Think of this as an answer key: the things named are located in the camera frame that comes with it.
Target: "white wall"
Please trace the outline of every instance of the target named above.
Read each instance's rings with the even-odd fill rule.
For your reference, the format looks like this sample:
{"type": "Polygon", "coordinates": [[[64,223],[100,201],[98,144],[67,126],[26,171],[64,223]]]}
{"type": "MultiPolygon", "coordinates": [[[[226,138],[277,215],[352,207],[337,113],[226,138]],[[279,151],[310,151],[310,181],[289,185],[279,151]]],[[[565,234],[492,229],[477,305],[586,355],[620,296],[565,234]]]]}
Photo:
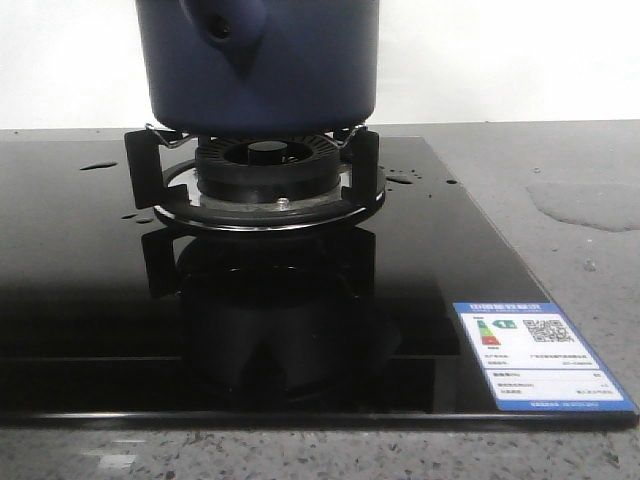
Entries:
{"type": "MultiPolygon", "coordinates": [[[[640,117],[638,0],[382,1],[371,123],[640,117]]],[[[0,128],[149,120],[133,0],[0,0],[0,128]]]]}

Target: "pot handle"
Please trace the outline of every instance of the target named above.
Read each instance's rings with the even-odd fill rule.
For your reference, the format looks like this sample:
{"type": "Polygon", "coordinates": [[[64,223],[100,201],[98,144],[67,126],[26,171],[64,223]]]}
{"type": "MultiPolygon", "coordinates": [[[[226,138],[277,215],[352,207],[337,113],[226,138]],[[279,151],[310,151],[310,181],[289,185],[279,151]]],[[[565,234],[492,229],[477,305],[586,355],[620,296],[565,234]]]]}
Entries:
{"type": "Polygon", "coordinates": [[[216,48],[247,48],[262,38],[264,0],[180,0],[180,5],[204,40],[216,48]]]}

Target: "granite countertop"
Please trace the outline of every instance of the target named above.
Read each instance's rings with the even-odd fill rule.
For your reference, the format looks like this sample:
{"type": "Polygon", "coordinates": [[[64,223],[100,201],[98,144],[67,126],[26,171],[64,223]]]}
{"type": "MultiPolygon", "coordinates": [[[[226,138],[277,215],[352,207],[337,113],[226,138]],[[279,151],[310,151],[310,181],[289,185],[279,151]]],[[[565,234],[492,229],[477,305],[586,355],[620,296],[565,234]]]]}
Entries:
{"type": "MultiPolygon", "coordinates": [[[[640,121],[397,125],[376,130],[427,140],[637,402],[640,121]]],[[[113,139],[121,134],[0,131],[0,141],[113,139]]],[[[639,477],[638,429],[0,431],[0,478],[14,480],[639,477]]]]}

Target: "black glass surface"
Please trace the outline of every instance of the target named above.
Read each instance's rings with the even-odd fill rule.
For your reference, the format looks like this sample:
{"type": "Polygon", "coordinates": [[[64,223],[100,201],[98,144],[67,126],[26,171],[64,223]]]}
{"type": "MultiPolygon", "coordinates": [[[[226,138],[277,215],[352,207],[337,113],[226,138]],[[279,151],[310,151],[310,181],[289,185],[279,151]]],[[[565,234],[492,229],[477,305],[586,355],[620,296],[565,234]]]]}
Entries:
{"type": "Polygon", "coordinates": [[[194,237],[135,211],[122,142],[1,144],[0,421],[633,425],[497,410],[453,302],[550,299],[422,139],[381,149],[358,226],[194,237]]]}

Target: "blue pot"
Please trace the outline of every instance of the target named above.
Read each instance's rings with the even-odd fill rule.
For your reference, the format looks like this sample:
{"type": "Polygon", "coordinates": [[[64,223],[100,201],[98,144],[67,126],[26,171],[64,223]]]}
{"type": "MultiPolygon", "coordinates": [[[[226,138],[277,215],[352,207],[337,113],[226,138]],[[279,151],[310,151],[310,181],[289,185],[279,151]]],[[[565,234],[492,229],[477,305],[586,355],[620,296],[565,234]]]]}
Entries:
{"type": "Polygon", "coordinates": [[[379,0],[136,0],[153,112],[211,136],[320,133],[373,112],[379,0]]]}

